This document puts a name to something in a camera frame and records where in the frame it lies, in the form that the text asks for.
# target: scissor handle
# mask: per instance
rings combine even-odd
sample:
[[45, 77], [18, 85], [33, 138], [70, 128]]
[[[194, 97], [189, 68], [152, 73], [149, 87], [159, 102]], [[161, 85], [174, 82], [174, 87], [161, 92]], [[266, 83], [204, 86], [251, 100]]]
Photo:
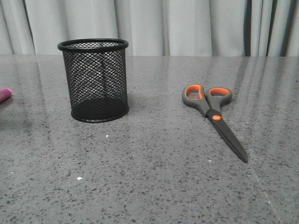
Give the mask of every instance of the scissor handle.
[[230, 103], [232, 96], [231, 90], [222, 87], [214, 87], [205, 92], [205, 97], [211, 110], [219, 115], [221, 115], [221, 106]]
[[182, 99], [186, 106], [199, 110], [205, 117], [210, 110], [204, 96], [204, 88], [201, 85], [194, 84], [185, 87], [182, 92]]

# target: curtain fold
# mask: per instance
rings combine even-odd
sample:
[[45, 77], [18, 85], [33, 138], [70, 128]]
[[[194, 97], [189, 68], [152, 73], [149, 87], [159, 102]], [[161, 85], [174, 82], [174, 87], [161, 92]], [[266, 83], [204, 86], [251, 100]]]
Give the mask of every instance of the curtain fold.
[[0, 54], [120, 38], [136, 56], [299, 56], [297, 0], [0, 0]]

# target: table surface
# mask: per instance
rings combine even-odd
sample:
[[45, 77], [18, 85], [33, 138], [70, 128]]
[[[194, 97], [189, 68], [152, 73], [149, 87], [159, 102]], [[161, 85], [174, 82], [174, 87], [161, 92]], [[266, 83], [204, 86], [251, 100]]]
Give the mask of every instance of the table surface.
[[[127, 57], [129, 112], [70, 115], [62, 56], [0, 56], [0, 223], [299, 220], [299, 58]], [[242, 162], [183, 88], [223, 86]]]

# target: pink object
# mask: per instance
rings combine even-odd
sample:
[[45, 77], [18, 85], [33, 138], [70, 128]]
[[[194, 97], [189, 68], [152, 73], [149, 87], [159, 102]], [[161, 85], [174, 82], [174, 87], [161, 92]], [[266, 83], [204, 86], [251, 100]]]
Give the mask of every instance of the pink object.
[[11, 90], [9, 88], [4, 88], [0, 90], [0, 103], [11, 97]]

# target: mesh pen holder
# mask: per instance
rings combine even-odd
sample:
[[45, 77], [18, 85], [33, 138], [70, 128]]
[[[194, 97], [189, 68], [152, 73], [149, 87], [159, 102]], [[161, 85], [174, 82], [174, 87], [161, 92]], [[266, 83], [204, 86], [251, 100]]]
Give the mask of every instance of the mesh pen holder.
[[63, 52], [71, 116], [106, 122], [128, 112], [125, 48], [118, 39], [80, 39], [57, 45]]

